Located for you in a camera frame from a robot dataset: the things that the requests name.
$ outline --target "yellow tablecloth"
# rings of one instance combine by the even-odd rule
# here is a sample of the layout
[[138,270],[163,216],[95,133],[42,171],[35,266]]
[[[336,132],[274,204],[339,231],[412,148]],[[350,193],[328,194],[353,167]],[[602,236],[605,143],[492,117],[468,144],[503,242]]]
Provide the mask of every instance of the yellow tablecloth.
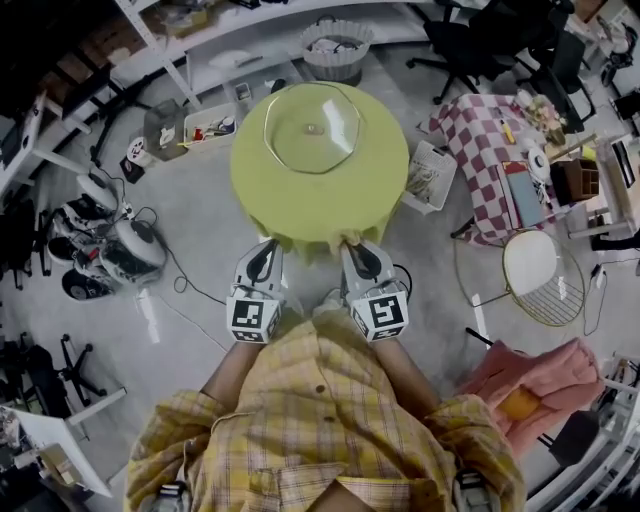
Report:
[[231,180],[247,214],[265,236],[307,261],[314,246],[356,232],[378,243],[402,194],[409,150],[389,110],[368,94],[334,85],[353,102],[362,121],[355,152],[326,174],[294,172],[264,143],[264,120],[275,95],[246,117],[233,143]]

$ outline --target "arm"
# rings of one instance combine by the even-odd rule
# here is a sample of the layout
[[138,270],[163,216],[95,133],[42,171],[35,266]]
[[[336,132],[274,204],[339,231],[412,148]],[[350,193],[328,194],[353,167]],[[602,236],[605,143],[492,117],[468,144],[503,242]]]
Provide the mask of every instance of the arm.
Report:
[[200,392],[220,402],[228,411],[234,411],[244,379],[264,347],[261,343],[233,345]]
[[371,347],[403,409],[420,421],[437,409],[438,394],[397,339],[376,341]]
[[504,512],[524,510],[526,487],[509,442],[494,423],[489,407],[475,395],[447,400],[423,419],[461,468],[475,469],[500,497]]
[[475,469],[500,496],[502,510],[524,510],[526,490],[511,447],[476,396],[441,403],[427,378],[394,338],[371,344],[400,406],[420,420],[461,465]]
[[180,391],[156,406],[131,452],[126,491],[129,510],[137,510],[143,498],[175,481],[186,441],[192,441],[190,460],[204,452],[215,421],[236,408],[244,379],[262,348],[236,343],[199,393]]

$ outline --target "box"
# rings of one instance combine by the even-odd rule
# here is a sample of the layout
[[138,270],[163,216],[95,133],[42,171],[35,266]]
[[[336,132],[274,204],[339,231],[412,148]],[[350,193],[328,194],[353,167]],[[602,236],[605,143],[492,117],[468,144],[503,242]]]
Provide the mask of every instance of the box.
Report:
[[58,443],[40,450],[39,455],[42,463],[57,482],[67,487],[83,483],[80,472]]
[[551,181],[561,206],[591,199],[600,193],[598,164],[577,159],[551,165]]
[[[193,132],[197,126],[207,126],[214,121],[221,121],[225,117],[232,117],[235,119],[232,133],[227,135],[218,135],[200,142],[190,143]],[[184,120],[184,142],[188,144],[187,148],[189,151],[202,153],[203,151],[228,146],[233,142],[237,130],[238,120],[236,119],[236,106],[233,103],[225,103],[224,105],[218,105],[217,107],[189,114]]]

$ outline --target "black cable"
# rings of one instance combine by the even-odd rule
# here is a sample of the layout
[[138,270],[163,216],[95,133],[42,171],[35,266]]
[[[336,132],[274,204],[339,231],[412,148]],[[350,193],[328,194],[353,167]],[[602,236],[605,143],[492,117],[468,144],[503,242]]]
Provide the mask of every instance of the black cable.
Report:
[[[100,169],[103,173],[105,173],[111,181],[120,181],[122,183],[122,199],[120,200],[120,206],[122,206],[124,204],[125,198],[127,197],[127,185],[125,184],[125,181],[120,176],[116,176],[114,178],[113,176],[111,176],[111,174],[109,174],[99,165],[95,165],[95,167],[96,169]],[[91,176],[92,173],[93,173],[93,169],[89,170],[89,176]]]
[[198,288],[195,284],[193,284],[193,281],[191,281],[191,279],[189,279],[189,276],[187,276],[187,273],[182,269],[182,267],[180,266],[180,263],[178,263],[178,259],[176,258],[176,255],[174,254],[174,252],[171,250],[171,248],[167,245],[167,243],[162,239],[162,237],[160,237],[160,235],[157,235],[158,241],[160,242],[160,244],[167,250],[167,252],[171,255],[171,258],[173,259],[173,262],[176,264],[176,267],[178,267],[178,271],[182,274],[178,277],[176,277],[173,281],[173,289],[176,293],[184,293],[187,291],[187,288],[189,286],[191,286],[191,288],[193,288],[196,292],[198,292],[200,295],[204,295],[205,297],[207,297],[208,299],[211,299],[213,302],[217,302],[218,304],[221,304],[223,306],[226,306],[227,303],[220,300],[220,299],[216,299],[215,297],[213,297],[212,295],[209,295],[207,292],[203,292],[200,288]]
[[393,266],[399,268],[400,270],[402,270],[405,274],[407,274],[407,277],[409,278],[409,288],[407,288],[406,284],[404,285],[404,287],[407,288],[407,300],[409,300],[411,298],[411,293],[413,292],[413,278],[411,277],[411,274],[409,273],[409,271],[405,267],[403,267],[402,265],[394,263]]
[[607,284],[609,284],[609,278],[607,277],[607,273],[603,271],[603,274],[604,274],[605,281],[604,281],[604,288],[602,289],[602,299],[600,300],[600,309],[598,309],[598,318],[596,320],[595,327],[587,333],[587,304],[588,304],[587,299],[589,298],[589,293],[591,292],[591,283],[593,283],[593,279],[596,276],[591,276],[591,279],[589,279],[589,287],[587,288],[587,294],[585,295],[585,299],[584,299],[584,324],[582,327],[582,333],[584,334],[585,337],[591,336],[594,332],[598,330],[598,326],[600,325],[600,315],[602,314],[602,306],[604,305],[604,298],[607,293]]
[[624,263],[626,261],[638,261],[640,260],[640,258],[629,258],[626,260],[613,260],[613,261],[604,261],[602,263],[600,263],[600,265],[611,265],[612,263]]

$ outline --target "concrete floor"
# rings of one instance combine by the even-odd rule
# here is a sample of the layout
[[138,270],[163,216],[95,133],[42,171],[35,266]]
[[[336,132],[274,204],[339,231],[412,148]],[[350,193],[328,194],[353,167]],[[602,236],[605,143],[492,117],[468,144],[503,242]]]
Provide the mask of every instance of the concrete floor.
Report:
[[[445,76],[440,71],[408,70],[410,56],[430,57],[422,47],[390,46],[377,49],[368,58],[361,87],[390,108],[401,122],[411,149],[421,138],[415,126],[427,119],[435,108],[431,98],[439,93]],[[483,83],[484,90],[515,92],[514,76],[506,73],[494,84]],[[588,123],[589,130],[601,135],[624,133],[608,106],[606,91],[597,80],[590,81],[598,116]],[[455,88],[449,99],[460,92]],[[154,105],[167,98],[183,98],[169,77],[162,77],[143,95]],[[206,105],[224,102],[221,91],[205,98]],[[144,113],[126,111],[117,121],[102,155],[103,167],[120,175],[118,162],[125,154],[130,136],[142,126]],[[67,150],[68,156],[88,163],[88,148],[99,134],[99,125],[88,136],[79,136]],[[237,259],[256,243],[254,226],[244,215],[229,179],[230,148],[209,154],[188,154],[156,165],[135,185],[127,184],[126,197],[134,208],[154,208],[163,233],[189,277],[208,293],[224,298],[229,290]],[[49,167],[39,180],[49,195],[50,206],[77,197],[74,176]],[[115,187],[120,190],[120,183]],[[456,384],[480,362],[484,347],[465,333],[475,326],[474,310],[469,307],[456,282],[453,243],[449,233],[472,214],[470,195],[461,172],[454,180],[441,212],[423,217],[401,205],[392,218],[383,247],[394,262],[411,270],[414,293],[409,305],[411,324],[402,336],[419,367],[443,395],[451,395]],[[578,211],[568,222],[584,222]],[[566,238],[564,223],[555,234]],[[565,240],[588,276],[598,261],[635,257],[591,252],[588,242]],[[492,248],[459,246],[462,279],[470,293],[487,298],[503,287],[500,253]],[[23,292],[13,289],[11,279],[0,283],[4,302],[2,323],[8,339],[28,331],[35,342],[48,348],[57,366],[62,366],[59,339],[69,333],[76,346],[91,342],[95,351],[86,365],[86,375],[113,390],[120,385],[128,395],[87,422],[90,442],[82,447],[105,479],[124,466],[129,449],[143,428],[154,404],[180,388],[199,388],[215,370],[224,355],[222,347],[232,344],[225,329],[225,310],[192,290],[177,294],[173,289],[178,276],[172,262],[163,278],[136,295],[120,293],[95,304],[69,300],[60,286],[65,269],[53,268],[53,275],[40,275],[34,257],[34,277],[25,282]],[[603,359],[623,348],[640,352],[637,333],[640,316],[640,281],[635,278],[635,261],[608,265],[608,287],[599,329],[588,343]],[[295,256],[286,256],[286,278],[290,288],[307,308],[338,285],[339,268],[326,258],[309,268]],[[589,322],[595,322],[601,291],[588,300]],[[505,299],[483,308],[491,338],[502,339],[513,348],[537,354],[582,334],[582,317],[565,328],[549,328],[534,322],[516,304]],[[542,445],[523,460],[531,488],[557,466]],[[121,510],[122,483],[116,485],[113,500],[94,498],[95,511]]]

